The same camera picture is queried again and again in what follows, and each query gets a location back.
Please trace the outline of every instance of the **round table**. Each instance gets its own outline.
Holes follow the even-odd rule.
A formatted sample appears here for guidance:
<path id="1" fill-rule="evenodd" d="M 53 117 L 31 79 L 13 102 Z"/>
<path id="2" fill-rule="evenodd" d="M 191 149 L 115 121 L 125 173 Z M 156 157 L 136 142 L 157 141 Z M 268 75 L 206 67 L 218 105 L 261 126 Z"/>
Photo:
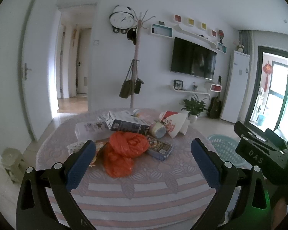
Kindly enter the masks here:
<path id="1" fill-rule="evenodd" d="M 153 109 L 140 110 L 156 118 L 160 114 Z M 62 123 L 38 151 L 36 169 L 63 163 L 68 157 L 67 146 L 77 141 L 76 123 L 96 121 L 106 111 L 109 109 L 80 114 Z M 190 229 L 215 193 L 191 154 L 194 138 L 215 151 L 199 131 L 189 126 L 186 135 L 179 133 L 172 139 L 166 134 L 161 139 L 174 147 L 167 160 L 162 162 L 143 154 L 135 159 L 132 175 L 123 178 L 111 178 L 102 160 L 97 161 L 96 167 L 87 169 L 71 194 L 97 229 Z M 50 189 L 48 195 L 57 218 L 66 224 Z"/>

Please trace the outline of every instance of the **black mechanical device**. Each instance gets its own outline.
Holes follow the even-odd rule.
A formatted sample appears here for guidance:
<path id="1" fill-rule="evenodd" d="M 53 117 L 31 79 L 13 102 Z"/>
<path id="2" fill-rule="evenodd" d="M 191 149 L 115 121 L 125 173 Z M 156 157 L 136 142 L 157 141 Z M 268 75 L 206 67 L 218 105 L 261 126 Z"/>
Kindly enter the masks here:
<path id="1" fill-rule="evenodd" d="M 191 143 L 194 159 L 209 186 L 216 189 L 211 202 L 191 230 L 270 230 L 272 209 L 277 201 L 285 198 L 288 203 L 288 142 L 269 129 L 265 132 L 267 141 L 262 141 L 240 122 L 235 124 L 234 131 L 241 137 L 236 152 L 253 165 L 250 170 L 223 162 L 198 138 Z M 64 163 L 56 163 L 48 170 L 36 171 L 28 167 L 18 197 L 17 230 L 96 229 L 70 193 L 78 187 L 95 153 L 94 142 L 87 141 Z M 277 187 L 273 195 L 268 194 L 264 176 Z M 231 218 L 220 225 L 238 186 L 241 186 L 241 191 Z M 70 227 L 58 222 L 46 187 L 52 189 Z M 288 230 L 288 214 L 276 230 Z"/>

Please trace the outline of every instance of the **orange plastic bag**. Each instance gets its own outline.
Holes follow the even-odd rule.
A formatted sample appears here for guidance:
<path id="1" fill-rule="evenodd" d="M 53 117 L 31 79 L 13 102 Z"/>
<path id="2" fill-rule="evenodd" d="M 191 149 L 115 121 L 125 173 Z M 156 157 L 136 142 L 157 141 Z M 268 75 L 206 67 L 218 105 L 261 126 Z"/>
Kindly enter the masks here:
<path id="1" fill-rule="evenodd" d="M 113 133 L 104 150 L 103 165 L 106 172 L 113 178 L 130 175 L 134 166 L 132 159 L 142 155 L 148 147 L 148 140 L 141 134 Z"/>

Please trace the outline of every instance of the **coat rack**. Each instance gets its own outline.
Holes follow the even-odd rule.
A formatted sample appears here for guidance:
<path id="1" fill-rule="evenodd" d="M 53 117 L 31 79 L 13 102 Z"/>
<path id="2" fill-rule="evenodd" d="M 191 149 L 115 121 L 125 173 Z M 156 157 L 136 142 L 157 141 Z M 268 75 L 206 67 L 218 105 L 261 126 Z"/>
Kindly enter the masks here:
<path id="1" fill-rule="evenodd" d="M 133 61 L 133 65 L 132 65 L 132 74 L 131 74 L 131 82 L 132 82 L 132 86 L 131 86 L 131 100 L 130 100 L 130 108 L 134 107 L 134 87 L 135 87 L 135 82 L 136 82 L 136 73 L 137 73 L 137 62 L 139 61 L 137 59 L 138 54 L 139 54 L 139 45 L 140 45 L 140 36 L 141 36 L 141 29 L 148 29 L 145 28 L 143 26 L 144 22 L 149 21 L 150 19 L 154 18 L 155 16 L 150 17 L 149 19 L 144 21 L 144 18 L 146 16 L 146 13 L 148 12 L 148 10 L 146 10 L 144 16 L 142 17 L 142 12 L 140 13 L 139 18 L 137 17 L 137 14 L 135 13 L 134 10 L 132 10 L 134 13 L 134 16 L 136 19 L 133 18 L 133 20 L 137 23 L 137 41 L 135 44 L 135 50 L 134 50 L 134 61 Z"/>

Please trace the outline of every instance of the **door handle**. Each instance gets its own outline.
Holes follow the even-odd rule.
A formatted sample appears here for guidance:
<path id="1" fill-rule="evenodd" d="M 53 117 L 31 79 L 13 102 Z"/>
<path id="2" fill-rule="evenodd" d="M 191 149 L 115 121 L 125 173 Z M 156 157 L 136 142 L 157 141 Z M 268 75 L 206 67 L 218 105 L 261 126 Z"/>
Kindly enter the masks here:
<path id="1" fill-rule="evenodd" d="M 25 63 L 25 80 L 27 80 L 28 71 L 32 71 L 31 68 L 27 68 L 27 63 Z"/>

